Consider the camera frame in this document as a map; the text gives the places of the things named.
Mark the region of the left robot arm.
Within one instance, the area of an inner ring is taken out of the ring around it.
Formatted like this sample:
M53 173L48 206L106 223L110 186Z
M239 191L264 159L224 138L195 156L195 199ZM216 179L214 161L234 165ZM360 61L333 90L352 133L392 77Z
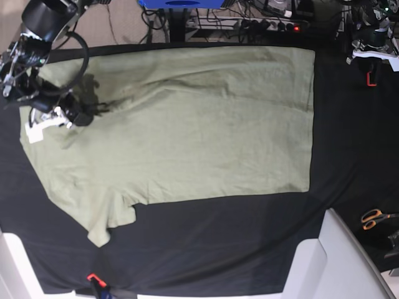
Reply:
M398 42L390 18L398 15L398 1L340 1L349 9L344 17L350 64L355 59L386 61L398 72Z

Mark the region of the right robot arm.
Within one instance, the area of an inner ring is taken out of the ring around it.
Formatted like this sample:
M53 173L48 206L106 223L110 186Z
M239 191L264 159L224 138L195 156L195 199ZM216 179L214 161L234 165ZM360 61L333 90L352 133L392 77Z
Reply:
M89 64L86 41L71 27L94 1L29 1L19 32L1 54L1 95L8 105L30 107L25 131L30 143L42 141L51 126L88 126L94 116L72 95ZM57 39L76 40L83 62L72 80L61 86L40 78L39 70L50 57Z

